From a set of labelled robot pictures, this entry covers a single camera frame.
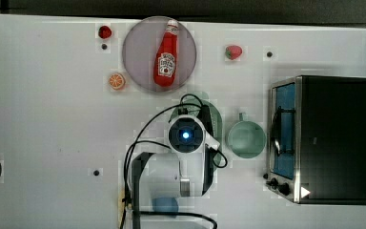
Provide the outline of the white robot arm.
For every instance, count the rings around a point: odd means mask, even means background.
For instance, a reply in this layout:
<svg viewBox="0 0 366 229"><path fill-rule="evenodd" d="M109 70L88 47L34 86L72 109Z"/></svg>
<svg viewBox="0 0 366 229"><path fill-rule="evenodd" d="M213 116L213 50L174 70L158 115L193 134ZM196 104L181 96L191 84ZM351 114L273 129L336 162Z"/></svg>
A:
<svg viewBox="0 0 366 229"><path fill-rule="evenodd" d="M178 198L204 196L220 165L220 142L208 114L180 114L170 120L167 153L144 152L132 161L132 229L144 216L186 217Z"/></svg>

